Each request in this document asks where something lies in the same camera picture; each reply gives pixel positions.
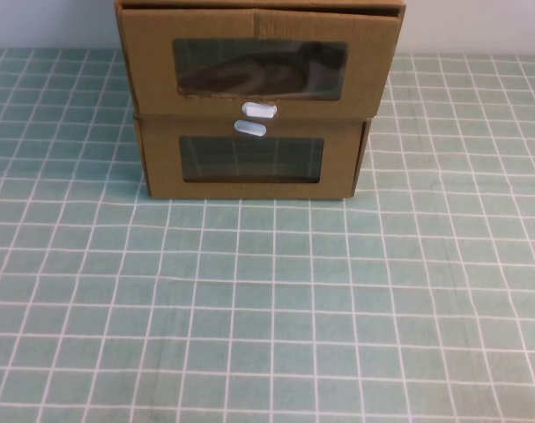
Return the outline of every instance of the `clear plastic window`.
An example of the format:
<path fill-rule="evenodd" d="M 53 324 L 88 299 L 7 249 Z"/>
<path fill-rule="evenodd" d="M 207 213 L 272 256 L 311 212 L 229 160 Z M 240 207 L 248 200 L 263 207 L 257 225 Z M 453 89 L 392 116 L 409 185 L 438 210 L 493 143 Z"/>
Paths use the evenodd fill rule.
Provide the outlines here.
<path fill-rule="evenodd" d="M 344 42 L 255 39 L 173 41 L 179 94 L 339 100 Z"/>
<path fill-rule="evenodd" d="M 179 143 L 186 182 L 320 181 L 321 138 L 183 136 Z"/>

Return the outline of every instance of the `white wall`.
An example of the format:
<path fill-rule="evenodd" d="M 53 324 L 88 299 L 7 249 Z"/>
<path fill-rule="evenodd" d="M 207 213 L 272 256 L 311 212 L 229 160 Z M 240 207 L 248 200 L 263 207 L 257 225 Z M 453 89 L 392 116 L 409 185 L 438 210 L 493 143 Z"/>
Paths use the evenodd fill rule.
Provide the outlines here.
<path fill-rule="evenodd" d="M 406 0 L 399 49 L 535 53 L 535 0 Z M 113 0 L 0 0 L 0 47 L 117 47 Z"/>

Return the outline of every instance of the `brown cardboard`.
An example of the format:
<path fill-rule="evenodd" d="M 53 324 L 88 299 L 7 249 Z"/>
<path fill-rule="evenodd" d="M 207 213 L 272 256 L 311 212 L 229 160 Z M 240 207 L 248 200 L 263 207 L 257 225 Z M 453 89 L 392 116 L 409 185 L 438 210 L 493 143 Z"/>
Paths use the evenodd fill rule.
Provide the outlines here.
<path fill-rule="evenodd" d="M 273 137 L 321 137 L 324 140 L 319 183 L 185 182 L 179 150 L 181 136 L 238 137 L 232 121 L 211 119 L 137 118 L 147 168 L 148 186 L 157 198 L 344 198 L 354 193 L 360 150 L 368 124 L 356 121 L 301 122 L 278 120 Z"/>
<path fill-rule="evenodd" d="M 342 41 L 346 73 L 337 101 L 272 100 L 288 119 L 367 119 L 376 115 L 400 17 L 273 10 L 123 10 L 137 111 L 141 115 L 235 117 L 249 98 L 191 98 L 179 93 L 172 41 L 210 38 Z"/>
<path fill-rule="evenodd" d="M 115 7 L 134 100 L 138 145 L 153 197 L 344 198 L 354 195 L 371 120 L 379 108 L 404 19 L 403 0 L 115 0 Z M 276 91 L 273 85 L 265 85 L 275 90 L 267 95 L 269 90 L 244 94 L 222 91 L 221 85 L 207 85 L 210 64 L 204 68 L 204 76 L 200 76 L 198 66 L 202 62 L 192 64 L 197 71 L 192 70 L 193 79 L 187 78 L 187 64 L 178 62 L 182 57 L 175 50 L 176 43 L 194 41 L 196 45 L 203 42 L 210 45 L 216 40 L 227 46 L 240 41 L 263 46 L 286 41 L 298 46 L 322 45 L 325 54 L 331 52 L 334 58 L 338 57 L 335 52 L 340 51 L 334 46 L 346 45 L 346 54 L 342 54 L 346 59 L 334 60 L 332 66 L 341 63 L 340 68 L 331 71 L 331 75 L 340 75 L 341 94 L 320 97 L 319 92 L 294 91 L 279 95 L 281 91 Z M 195 51 L 186 49 L 189 56 Z M 200 53 L 196 50 L 201 55 L 210 51 L 203 47 Z M 281 54 L 293 58 L 293 53 L 273 52 L 271 47 L 267 51 L 271 56 Z M 222 56 L 221 60 L 232 59 Z M 271 120 L 248 118 L 242 112 L 242 105 L 247 101 L 274 104 L 278 113 Z M 235 131 L 234 123 L 241 119 L 265 126 L 265 138 L 257 138 L 263 140 L 257 142 L 264 144 L 253 144 L 256 141 L 249 141 L 249 137 L 246 141 L 246 136 Z M 295 157 L 300 160 L 283 161 L 275 166 L 279 173 L 265 173 L 264 169 L 270 165 L 264 161 L 271 157 L 269 143 L 274 139 L 285 142 L 290 139 L 291 146 L 298 145 L 299 150 L 306 145 L 302 143 L 310 142 L 309 159 L 314 174 L 301 174 L 305 164 L 300 160 L 305 155 L 292 148 L 290 151 L 298 154 Z M 322 140 L 323 149 L 319 148 Z M 223 152 L 221 149 L 229 143 L 234 144 L 235 161 L 225 163 L 222 160 L 227 160 L 229 149 Z M 241 147 L 236 145 L 247 145 L 248 156 L 238 156 Z M 193 154 L 193 160 L 187 152 L 194 152 L 196 146 L 204 156 Z M 206 154 L 221 160 L 211 164 Z M 257 157 L 263 161 L 253 161 Z M 239 167 L 236 173 L 234 163 Z M 202 166 L 211 173 L 201 172 Z M 231 170 L 222 174 L 219 168 L 225 166 Z"/>

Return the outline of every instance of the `white grid line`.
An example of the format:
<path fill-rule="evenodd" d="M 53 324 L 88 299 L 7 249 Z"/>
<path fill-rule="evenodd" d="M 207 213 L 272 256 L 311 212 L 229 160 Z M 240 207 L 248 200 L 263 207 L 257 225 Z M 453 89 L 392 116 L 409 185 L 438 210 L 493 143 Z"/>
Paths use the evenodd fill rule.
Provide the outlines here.
<path fill-rule="evenodd" d="M 390 93 L 390 97 L 394 100 L 392 92 Z M 394 106 L 394 101 L 392 102 L 392 105 L 393 105 L 392 108 L 394 110 L 395 117 L 396 117 L 397 108 Z M 398 128 L 398 130 L 400 130 L 400 126 L 398 125 L 398 120 L 397 120 L 397 128 Z M 404 162 L 405 169 L 406 169 L 406 180 L 407 180 L 407 183 L 408 183 L 408 192 L 410 193 L 410 202 L 412 203 L 412 208 L 414 210 L 416 210 L 416 205 L 415 205 L 415 202 L 414 202 L 414 195 L 412 193 L 412 185 L 410 183 L 410 177 L 409 177 L 409 174 L 408 174 L 408 166 L 406 165 L 406 158 L 404 156 L 404 148 L 402 146 L 402 143 L 400 143 L 400 151 L 401 151 L 402 160 Z M 422 239 L 421 239 L 421 236 L 420 236 L 420 224 L 419 224 L 417 216 L 415 214 L 414 214 L 414 221 L 416 223 L 416 234 L 418 236 L 418 244 L 419 244 L 419 247 L 420 247 L 420 251 L 422 253 L 422 256 L 425 257 L 424 246 L 422 245 Z M 456 407 L 456 404 L 455 404 L 455 399 L 453 398 L 453 390 L 451 388 L 450 371 L 448 369 L 447 360 L 445 358 L 445 351 L 443 350 L 442 332 L 440 330 L 440 323 L 439 323 L 439 320 L 438 320 L 437 307 L 435 305 L 434 293 L 433 293 L 433 291 L 431 289 L 431 279 L 430 279 L 429 269 L 427 267 L 426 258 L 423 259 L 423 263 L 424 263 L 424 271 L 426 273 L 427 286 L 428 286 L 429 292 L 430 292 L 432 310 L 433 310 L 433 314 L 434 314 L 435 331 L 437 332 L 438 343 L 439 343 L 440 352 L 441 352 L 441 355 L 442 355 L 443 371 L 445 372 L 445 378 L 447 380 L 447 389 L 448 389 L 448 392 L 449 392 L 449 395 L 450 395 L 451 410 L 453 411 L 453 415 L 455 417 L 455 421 L 457 422 L 457 417 L 458 417 L 457 407 Z"/>
<path fill-rule="evenodd" d="M 423 100 L 422 93 L 421 93 L 421 90 L 420 90 L 419 87 L 418 87 L 418 94 L 419 94 L 419 96 L 420 96 L 420 99 Z M 429 122 L 428 122 L 428 121 L 426 121 L 426 125 L 427 125 L 427 133 L 429 134 L 429 133 L 431 133 L 431 130 L 430 130 Z M 440 162 L 439 162 L 439 160 L 437 159 L 437 156 L 435 155 L 435 147 L 434 147 L 433 144 L 432 144 L 432 150 L 433 150 L 433 152 L 434 152 L 435 162 L 436 162 L 437 166 L 439 167 L 439 166 L 440 166 Z M 442 179 L 441 175 L 440 175 L 439 180 L 440 180 L 440 184 L 442 185 L 442 190 L 443 190 L 443 200 L 444 200 L 444 202 L 445 202 L 445 205 L 446 205 L 446 207 L 447 207 L 447 210 L 450 211 L 450 204 L 449 204 L 449 202 L 448 202 L 447 195 L 446 195 L 446 193 L 445 193 L 445 184 L 444 184 L 444 182 L 443 182 L 443 179 Z M 452 218 L 451 216 L 450 216 L 450 225 L 451 225 L 451 231 L 452 231 L 452 233 L 453 233 L 453 234 L 456 234 L 457 232 L 456 232 L 456 230 L 455 230 L 455 225 L 454 225 L 454 223 L 453 223 L 453 218 Z M 461 254 L 461 248 L 460 248 L 460 246 L 459 246 L 459 242 L 457 242 L 457 240 L 456 240 L 456 242 L 455 242 L 455 245 L 456 245 L 456 248 L 457 248 L 457 255 L 459 256 L 459 259 L 462 260 L 462 259 L 463 259 L 463 255 Z M 464 266 L 463 266 L 463 274 L 464 274 L 464 281 L 465 281 L 465 284 L 466 284 L 467 286 L 470 286 L 470 284 L 469 284 L 469 276 L 468 276 L 468 274 L 467 274 L 467 270 L 466 270 L 466 268 L 465 268 Z M 478 313 L 477 313 L 477 308 L 476 308 L 476 306 L 475 306 L 475 303 L 474 303 L 474 300 L 473 300 L 472 296 L 471 296 L 470 299 L 471 299 L 471 305 L 472 305 L 473 313 L 474 313 L 475 315 L 477 315 L 477 314 L 478 314 Z M 482 329 L 481 329 L 481 327 L 480 327 L 480 322 L 479 322 L 478 320 L 477 320 L 477 329 L 478 329 L 478 331 L 479 331 L 480 347 L 481 347 L 481 349 L 483 350 L 483 358 L 484 358 L 485 363 L 486 363 L 488 379 L 489 379 L 490 382 L 492 382 L 492 381 L 493 381 L 492 371 L 491 371 L 491 368 L 490 368 L 490 364 L 489 364 L 489 362 L 488 362 L 487 353 L 484 351 L 484 349 L 485 349 L 485 341 L 484 341 L 484 337 L 483 337 Z M 494 391 L 494 387 L 492 388 L 492 394 L 493 394 L 493 397 L 494 397 L 494 403 L 496 404 L 496 410 L 498 411 L 498 415 L 499 415 L 500 419 L 502 419 L 502 422 L 504 422 L 504 421 L 505 421 L 505 419 L 504 419 L 504 413 L 502 412 L 500 403 L 499 403 L 499 401 L 498 401 L 498 397 L 496 396 L 496 392 Z"/>

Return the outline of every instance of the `cardboard flap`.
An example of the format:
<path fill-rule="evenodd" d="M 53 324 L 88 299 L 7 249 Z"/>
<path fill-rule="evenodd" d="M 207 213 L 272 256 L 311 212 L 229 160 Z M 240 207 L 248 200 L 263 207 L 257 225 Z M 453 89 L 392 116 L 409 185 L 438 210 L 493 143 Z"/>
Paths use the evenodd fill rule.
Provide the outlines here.
<path fill-rule="evenodd" d="M 272 8 L 289 10 L 291 8 L 302 10 L 324 9 L 355 9 L 362 11 L 398 11 L 405 7 L 404 0 L 116 0 L 124 8 L 129 9 L 172 9 L 172 8 L 198 8 L 218 9 L 226 8 Z"/>

